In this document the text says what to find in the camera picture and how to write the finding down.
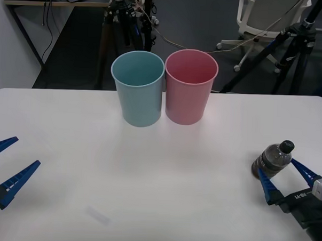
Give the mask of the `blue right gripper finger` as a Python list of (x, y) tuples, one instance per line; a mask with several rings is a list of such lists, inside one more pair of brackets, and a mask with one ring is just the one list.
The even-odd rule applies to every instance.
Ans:
[(304, 166), (302, 163), (300, 163), (295, 159), (292, 159), (291, 163), (297, 169), (297, 171), (302, 176), (302, 178), (307, 182), (310, 188), (313, 187), (314, 182), (322, 178), (321, 175), (316, 174), (315, 172), (313, 172), (312, 170), (310, 170), (309, 168), (307, 168), (306, 166)]
[(284, 195), (277, 189), (271, 180), (265, 175), (261, 168), (257, 171), (258, 177), (264, 191), (265, 201), (268, 205), (280, 205), (284, 200)]

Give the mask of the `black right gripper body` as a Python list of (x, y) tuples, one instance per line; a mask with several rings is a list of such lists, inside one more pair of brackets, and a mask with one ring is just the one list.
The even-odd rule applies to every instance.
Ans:
[(290, 213), (313, 241), (322, 241), (322, 201), (311, 193), (310, 188), (289, 194), (279, 201), (278, 206), (284, 213)]

